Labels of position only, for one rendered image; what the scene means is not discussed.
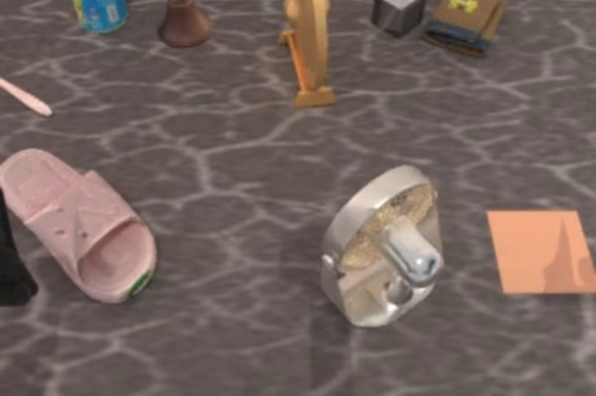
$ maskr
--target marble surface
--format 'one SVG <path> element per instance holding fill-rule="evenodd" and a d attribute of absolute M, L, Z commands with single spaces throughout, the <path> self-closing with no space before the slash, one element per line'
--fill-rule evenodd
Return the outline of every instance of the marble surface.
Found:
<path fill-rule="evenodd" d="M 0 75 L 56 112 L 0 93 L 0 155 L 95 169 L 159 249 L 143 293 L 103 306 L 13 219 L 41 292 L 0 309 L 0 394 L 594 394 L 596 300 L 502 295 L 485 211 L 579 210 L 596 245 L 596 0 L 506 0 L 485 60 L 331 0 L 338 103 L 300 112 L 283 0 L 201 1 L 214 38 L 174 50 L 156 39 L 164 0 L 131 0 L 106 36 L 79 33 L 69 0 L 0 0 Z M 447 269 L 398 323 L 350 328 L 318 288 L 319 243 L 403 163 L 439 187 Z"/>

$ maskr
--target black object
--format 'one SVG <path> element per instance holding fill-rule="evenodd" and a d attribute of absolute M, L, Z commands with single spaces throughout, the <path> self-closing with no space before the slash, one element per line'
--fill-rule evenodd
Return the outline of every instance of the black object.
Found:
<path fill-rule="evenodd" d="M 0 189 L 0 306 L 25 306 L 35 294 L 37 284 L 17 252 Z"/>
<path fill-rule="evenodd" d="M 401 37 L 422 21 L 426 3 L 427 0 L 374 0 L 372 23 Z"/>

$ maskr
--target orange square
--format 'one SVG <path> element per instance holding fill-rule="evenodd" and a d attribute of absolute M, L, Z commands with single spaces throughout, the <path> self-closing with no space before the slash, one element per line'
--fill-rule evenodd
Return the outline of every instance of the orange square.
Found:
<path fill-rule="evenodd" d="M 591 294 L 596 274 L 577 212 L 487 212 L 505 294 Z"/>

